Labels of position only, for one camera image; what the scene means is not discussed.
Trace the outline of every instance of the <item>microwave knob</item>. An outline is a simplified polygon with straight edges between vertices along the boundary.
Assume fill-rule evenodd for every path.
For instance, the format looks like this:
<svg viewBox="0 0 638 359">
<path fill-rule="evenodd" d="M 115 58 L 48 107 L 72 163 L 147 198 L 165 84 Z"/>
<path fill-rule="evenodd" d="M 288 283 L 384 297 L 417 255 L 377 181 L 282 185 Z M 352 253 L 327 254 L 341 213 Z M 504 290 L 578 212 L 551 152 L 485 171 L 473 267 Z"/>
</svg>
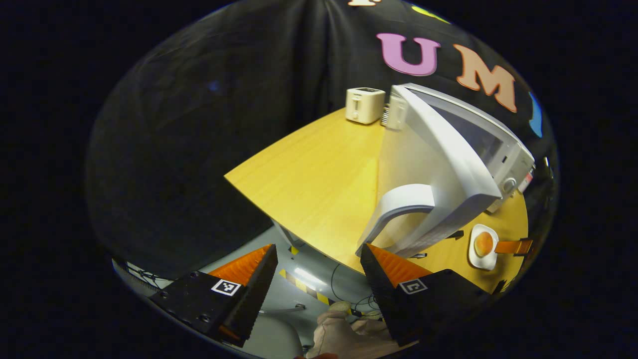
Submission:
<svg viewBox="0 0 638 359">
<path fill-rule="evenodd" d="M 508 178 L 503 182 L 503 190 L 505 193 L 511 192 L 516 187 L 516 179 Z"/>
</svg>

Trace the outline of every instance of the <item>microwave door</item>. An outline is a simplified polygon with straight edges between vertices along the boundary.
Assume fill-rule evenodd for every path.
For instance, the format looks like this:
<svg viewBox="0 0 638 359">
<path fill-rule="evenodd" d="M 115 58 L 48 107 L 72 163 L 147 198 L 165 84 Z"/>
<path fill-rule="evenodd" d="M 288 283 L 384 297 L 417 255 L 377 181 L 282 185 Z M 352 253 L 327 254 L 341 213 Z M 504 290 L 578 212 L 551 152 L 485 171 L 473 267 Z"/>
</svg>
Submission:
<svg viewBox="0 0 638 359">
<path fill-rule="evenodd" d="M 399 203 L 384 198 L 397 187 L 430 186 L 431 210 L 406 213 L 392 220 L 380 208 Z M 378 245 L 409 257 L 456 232 L 501 197 L 481 158 L 454 127 L 431 106 L 401 86 L 393 86 L 390 112 L 378 170 L 378 207 L 357 250 L 378 233 Z"/>
<path fill-rule="evenodd" d="M 521 140 L 488 113 L 445 93 L 416 84 L 400 85 L 445 118 L 479 155 L 492 174 L 502 199 L 487 208 L 495 212 L 534 166 L 534 157 Z"/>
</svg>

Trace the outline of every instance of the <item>pink letter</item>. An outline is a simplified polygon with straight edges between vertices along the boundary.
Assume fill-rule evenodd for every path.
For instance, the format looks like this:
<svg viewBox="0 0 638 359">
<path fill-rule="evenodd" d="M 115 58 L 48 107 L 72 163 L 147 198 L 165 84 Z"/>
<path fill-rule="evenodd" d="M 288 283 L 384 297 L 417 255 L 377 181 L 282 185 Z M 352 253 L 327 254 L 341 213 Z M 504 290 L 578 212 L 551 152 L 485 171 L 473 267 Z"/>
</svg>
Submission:
<svg viewBox="0 0 638 359">
<path fill-rule="evenodd" d="M 436 71 L 436 48 L 441 44 L 424 38 L 414 38 L 414 42 L 421 45 L 421 63 L 413 65 L 403 59 L 401 44 L 406 40 L 405 36 L 397 34 L 378 34 L 381 40 L 383 60 L 385 64 L 398 72 L 413 76 L 429 76 Z"/>
</svg>

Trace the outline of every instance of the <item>black backdrop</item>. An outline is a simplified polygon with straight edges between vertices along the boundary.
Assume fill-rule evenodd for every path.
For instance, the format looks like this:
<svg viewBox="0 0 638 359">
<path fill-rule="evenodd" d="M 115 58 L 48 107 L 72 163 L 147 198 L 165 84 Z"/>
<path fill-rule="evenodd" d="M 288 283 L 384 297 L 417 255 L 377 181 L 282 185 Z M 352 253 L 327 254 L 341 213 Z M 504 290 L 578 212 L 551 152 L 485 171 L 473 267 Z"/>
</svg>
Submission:
<svg viewBox="0 0 638 359">
<path fill-rule="evenodd" d="M 400 0 L 360 8 L 342 0 L 242 1 L 153 47 L 109 94 L 91 133 L 85 187 L 100 242 L 168 279 L 222 258 L 271 226 L 225 173 L 342 108 L 348 88 L 388 90 L 406 82 L 476 106 L 522 140 L 538 166 L 525 193 L 530 225 L 546 233 L 550 223 L 538 215 L 544 188 L 560 183 L 547 114 L 539 138 L 528 124 L 525 79 L 484 42 L 411 7 Z M 436 72 L 416 77 L 387 66 L 379 33 L 437 41 Z M 516 112 L 457 83 L 463 66 L 455 43 L 514 76 Z M 418 63 L 420 47 L 408 42 L 402 56 Z M 538 175 L 544 157 L 554 183 Z"/>
<path fill-rule="evenodd" d="M 116 82 L 220 4 L 1 6 L 9 60 L 8 121 L 0 125 L 9 357 L 219 356 L 118 283 L 89 225 L 82 178 L 90 129 Z M 618 356 L 631 349 L 635 301 L 627 268 L 634 244 L 613 231 L 631 224 L 614 210 L 635 207 L 630 177 L 619 172 L 632 163 L 622 157 L 635 135 L 623 80 L 635 72 L 612 63 L 629 58 L 622 42 L 628 12 L 601 6 L 424 4 L 523 74 L 553 122 L 564 184 L 556 225 L 530 272 L 429 355 Z M 624 208 L 613 206 L 617 198 Z"/>
</svg>

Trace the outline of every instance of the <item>gray floor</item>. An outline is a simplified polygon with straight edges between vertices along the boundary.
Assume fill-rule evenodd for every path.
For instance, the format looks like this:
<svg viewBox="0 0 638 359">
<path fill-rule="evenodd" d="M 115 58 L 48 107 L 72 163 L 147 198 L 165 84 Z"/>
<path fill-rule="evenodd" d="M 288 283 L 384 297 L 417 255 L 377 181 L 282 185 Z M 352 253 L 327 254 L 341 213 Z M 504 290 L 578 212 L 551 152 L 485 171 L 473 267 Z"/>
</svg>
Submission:
<svg viewBox="0 0 638 359">
<path fill-rule="evenodd" d="M 263 310 L 277 310 L 293 308 L 300 303 L 306 306 L 305 310 L 275 314 L 275 316 L 297 329 L 302 345 L 313 345 L 313 333 L 316 328 L 316 319 L 321 313 L 328 309 L 328 305 L 319 302 L 317 299 L 301 291 L 278 274 L 281 269 L 302 280 L 305 284 L 313 287 L 317 292 L 322 293 L 335 301 L 338 299 L 330 288 L 330 276 L 337 266 L 337 262 L 325 257 L 309 245 L 300 245 L 299 253 L 293 256 L 288 251 L 289 244 L 282 238 L 275 227 L 271 227 L 260 236 L 245 244 L 241 248 L 232 252 L 228 256 L 207 265 L 201 271 L 208 273 L 217 267 L 237 259 L 244 254 L 250 253 L 270 243 L 274 243 L 277 248 L 278 267 L 272 279 L 271 287 L 263 302 Z M 345 266 L 339 266 L 334 275 L 334 292 L 342 299 L 357 303 L 361 299 L 372 293 L 370 286 L 366 282 L 365 276 L 353 271 Z M 367 305 L 367 300 L 357 307 L 357 310 L 367 312 L 373 310 Z"/>
</svg>

